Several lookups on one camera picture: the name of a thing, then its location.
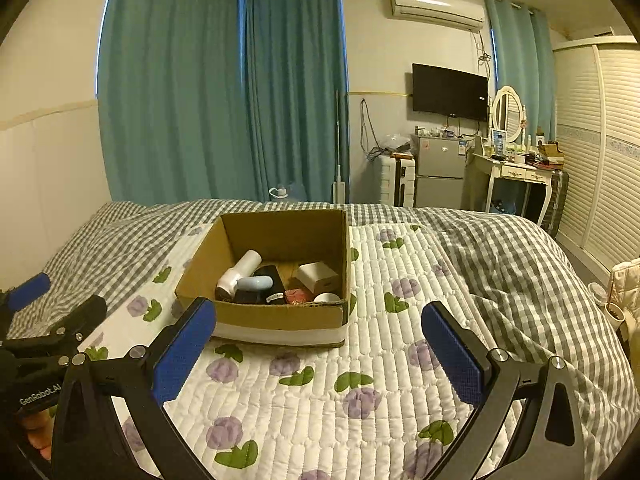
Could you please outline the white red spray bottle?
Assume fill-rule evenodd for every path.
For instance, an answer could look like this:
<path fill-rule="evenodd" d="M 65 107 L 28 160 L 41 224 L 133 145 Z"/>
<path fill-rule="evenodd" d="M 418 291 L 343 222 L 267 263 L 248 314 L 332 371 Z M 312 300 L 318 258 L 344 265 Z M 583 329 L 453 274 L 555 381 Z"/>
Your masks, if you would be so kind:
<path fill-rule="evenodd" d="M 322 294 L 314 297 L 314 302 L 317 304 L 335 304 L 341 301 L 341 297 L 334 294 L 334 292 L 322 292 Z"/>

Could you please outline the long black box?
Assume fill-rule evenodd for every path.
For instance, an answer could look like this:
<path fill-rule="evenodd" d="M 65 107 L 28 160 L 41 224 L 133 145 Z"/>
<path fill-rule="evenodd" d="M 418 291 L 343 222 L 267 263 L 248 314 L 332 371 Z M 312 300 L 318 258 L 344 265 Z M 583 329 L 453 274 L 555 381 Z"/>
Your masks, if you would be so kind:
<path fill-rule="evenodd" d="M 271 286 L 259 292 L 260 304 L 286 304 L 285 287 L 276 266 L 263 266 L 255 273 L 258 278 L 270 278 Z"/>

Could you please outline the light blue tube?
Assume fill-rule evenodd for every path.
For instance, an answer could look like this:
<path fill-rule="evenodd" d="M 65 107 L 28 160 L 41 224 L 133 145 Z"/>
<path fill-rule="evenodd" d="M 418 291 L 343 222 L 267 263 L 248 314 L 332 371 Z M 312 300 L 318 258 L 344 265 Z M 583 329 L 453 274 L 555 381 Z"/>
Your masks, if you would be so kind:
<path fill-rule="evenodd" d="M 236 282 L 238 292 L 263 292 L 273 286 L 273 279 L 270 275 L 246 276 L 239 278 Z"/>

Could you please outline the white air conditioner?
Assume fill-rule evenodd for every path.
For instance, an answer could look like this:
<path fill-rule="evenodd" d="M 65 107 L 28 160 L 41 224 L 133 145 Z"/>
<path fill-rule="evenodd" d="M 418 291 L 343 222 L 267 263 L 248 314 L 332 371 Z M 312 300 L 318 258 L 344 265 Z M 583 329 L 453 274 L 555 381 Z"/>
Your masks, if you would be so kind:
<path fill-rule="evenodd" d="M 479 3 L 465 0 L 390 0 L 393 16 L 424 20 L 457 28 L 481 30 L 485 11 Z"/>

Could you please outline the grey checkered bedspread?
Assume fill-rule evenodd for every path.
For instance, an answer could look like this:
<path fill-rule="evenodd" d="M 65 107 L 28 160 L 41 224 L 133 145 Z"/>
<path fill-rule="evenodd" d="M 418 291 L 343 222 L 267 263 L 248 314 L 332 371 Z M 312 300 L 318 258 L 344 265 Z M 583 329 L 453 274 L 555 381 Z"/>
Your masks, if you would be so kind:
<path fill-rule="evenodd" d="M 15 315 L 10 336 L 45 334 L 78 306 L 67 300 L 58 280 L 66 274 L 80 244 L 100 229 L 131 219 L 152 226 L 171 220 L 212 222 L 222 214 L 259 209 L 260 203 L 250 200 L 103 206 L 46 264 L 51 288 Z M 533 222 L 501 214 L 382 205 L 350 205 L 346 214 L 358 226 L 406 220 L 412 214 L 420 219 L 439 217 L 460 226 L 462 235 L 478 250 L 480 275 L 472 281 L 471 296 L 495 347 L 522 361 L 544 362 L 552 356 L 565 360 L 582 420 L 586 475 L 594 479 L 603 474 L 637 425 L 639 396 L 614 330 L 558 244 Z"/>

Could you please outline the large teal curtain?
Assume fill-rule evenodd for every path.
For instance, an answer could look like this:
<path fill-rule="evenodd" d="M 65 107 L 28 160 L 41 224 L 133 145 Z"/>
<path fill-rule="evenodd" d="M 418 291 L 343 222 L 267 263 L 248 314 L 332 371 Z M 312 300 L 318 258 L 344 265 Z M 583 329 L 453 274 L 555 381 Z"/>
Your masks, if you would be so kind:
<path fill-rule="evenodd" d="M 348 176 L 342 0 L 107 0 L 96 97 L 108 187 L 143 205 L 327 202 Z"/>

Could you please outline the oval vanity mirror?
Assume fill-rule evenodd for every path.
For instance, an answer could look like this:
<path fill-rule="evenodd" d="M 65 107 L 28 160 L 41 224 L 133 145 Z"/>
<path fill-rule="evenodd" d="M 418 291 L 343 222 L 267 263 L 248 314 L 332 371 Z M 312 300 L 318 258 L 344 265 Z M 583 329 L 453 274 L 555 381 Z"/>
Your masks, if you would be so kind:
<path fill-rule="evenodd" d="M 518 143 L 526 130 L 526 109 L 518 92 L 511 86 L 502 86 L 491 102 L 490 130 L 504 133 L 506 143 Z"/>

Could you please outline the white handheld device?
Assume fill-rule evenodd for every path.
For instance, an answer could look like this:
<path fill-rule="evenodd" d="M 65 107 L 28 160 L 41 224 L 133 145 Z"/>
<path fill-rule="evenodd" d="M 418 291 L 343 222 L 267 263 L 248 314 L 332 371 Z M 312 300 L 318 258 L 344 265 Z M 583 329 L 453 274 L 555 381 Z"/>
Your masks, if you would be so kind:
<path fill-rule="evenodd" d="M 238 281 L 252 276 L 261 263 L 262 256 L 256 250 L 248 250 L 234 266 L 221 275 L 215 288 L 215 297 L 218 300 L 231 301 L 238 288 Z"/>

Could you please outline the silver mini fridge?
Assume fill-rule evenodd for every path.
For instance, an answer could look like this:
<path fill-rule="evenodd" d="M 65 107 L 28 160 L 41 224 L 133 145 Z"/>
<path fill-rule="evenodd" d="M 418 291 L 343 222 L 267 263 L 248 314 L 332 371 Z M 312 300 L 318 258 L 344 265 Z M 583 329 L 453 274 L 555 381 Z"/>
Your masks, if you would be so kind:
<path fill-rule="evenodd" d="M 466 165 L 465 140 L 413 136 L 416 156 L 414 206 L 459 209 Z"/>

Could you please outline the clear water jug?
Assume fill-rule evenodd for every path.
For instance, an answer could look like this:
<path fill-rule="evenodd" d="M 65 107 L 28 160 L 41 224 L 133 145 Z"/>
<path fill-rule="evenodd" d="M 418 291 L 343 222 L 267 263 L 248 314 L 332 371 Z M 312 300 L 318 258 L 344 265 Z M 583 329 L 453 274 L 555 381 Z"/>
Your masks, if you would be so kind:
<path fill-rule="evenodd" d="M 302 184 L 291 182 L 289 184 L 279 183 L 268 190 L 270 202 L 304 202 L 306 191 Z"/>

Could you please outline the brown cardboard box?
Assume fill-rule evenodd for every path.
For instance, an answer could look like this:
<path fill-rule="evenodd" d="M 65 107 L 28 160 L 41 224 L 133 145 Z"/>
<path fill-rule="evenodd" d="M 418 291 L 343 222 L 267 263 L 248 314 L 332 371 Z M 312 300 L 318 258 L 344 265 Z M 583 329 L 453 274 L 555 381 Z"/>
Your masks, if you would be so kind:
<path fill-rule="evenodd" d="M 344 344 L 350 317 L 345 211 L 223 214 L 175 289 L 212 300 L 221 339 L 290 347 Z"/>

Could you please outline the pink small box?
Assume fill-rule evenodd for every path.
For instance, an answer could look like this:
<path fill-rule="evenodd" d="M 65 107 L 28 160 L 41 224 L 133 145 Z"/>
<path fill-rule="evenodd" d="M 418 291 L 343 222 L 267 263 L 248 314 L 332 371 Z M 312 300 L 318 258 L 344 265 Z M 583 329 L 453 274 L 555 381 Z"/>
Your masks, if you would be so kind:
<path fill-rule="evenodd" d="M 305 287 L 287 289 L 284 296 L 288 304 L 306 304 L 314 300 L 314 294 Z"/>

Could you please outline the black wall television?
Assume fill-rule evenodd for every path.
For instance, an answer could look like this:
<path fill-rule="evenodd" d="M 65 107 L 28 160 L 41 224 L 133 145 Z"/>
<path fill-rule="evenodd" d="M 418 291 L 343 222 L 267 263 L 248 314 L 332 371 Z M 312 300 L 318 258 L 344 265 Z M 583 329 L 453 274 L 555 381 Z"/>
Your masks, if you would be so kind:
<path fill-rule="evenodd" d="M 413 63 L 412 110 L 487 122 L 488 78 Z"/>

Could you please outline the white floral quilted mat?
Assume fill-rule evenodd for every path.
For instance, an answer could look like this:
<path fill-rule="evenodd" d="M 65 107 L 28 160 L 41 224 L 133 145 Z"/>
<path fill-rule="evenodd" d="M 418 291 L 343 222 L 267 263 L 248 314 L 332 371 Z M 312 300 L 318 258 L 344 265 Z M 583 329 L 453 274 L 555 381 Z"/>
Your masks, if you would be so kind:
<path fill-rule="evenodd" d="M 424 306 L 440 302 L 496 344 L 472 301 L 477 257 L 443 218 L 358 226 L 344 211 L 289 204 L 212 222 L 116 222 L 80 244 L 58 284 L 71 304 L 105 300 L 105 321 L 81 345 L 98 360 L 150 344 L 193 299 L 214 300 L 216 324 L 164 405 L 213 477 L 420 479 L 473 411 L 422 333 Z M 308 287 L 332 300 L 216 299 L 241 260 L 275 266 L 288 287 L 320 264 L 329 277 Z"/>

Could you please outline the white suitcase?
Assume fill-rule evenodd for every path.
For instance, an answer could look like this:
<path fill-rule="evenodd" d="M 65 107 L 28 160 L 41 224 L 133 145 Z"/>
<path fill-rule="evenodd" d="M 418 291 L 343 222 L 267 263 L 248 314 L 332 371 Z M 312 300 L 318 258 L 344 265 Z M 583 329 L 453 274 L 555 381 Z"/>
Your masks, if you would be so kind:
<path fill-rule="evenodd" d="M 416 161 L 412 155 L 381 155 L 374 163 L 374 196 L 378 203 L 413 207 L 416 195 Z"/>

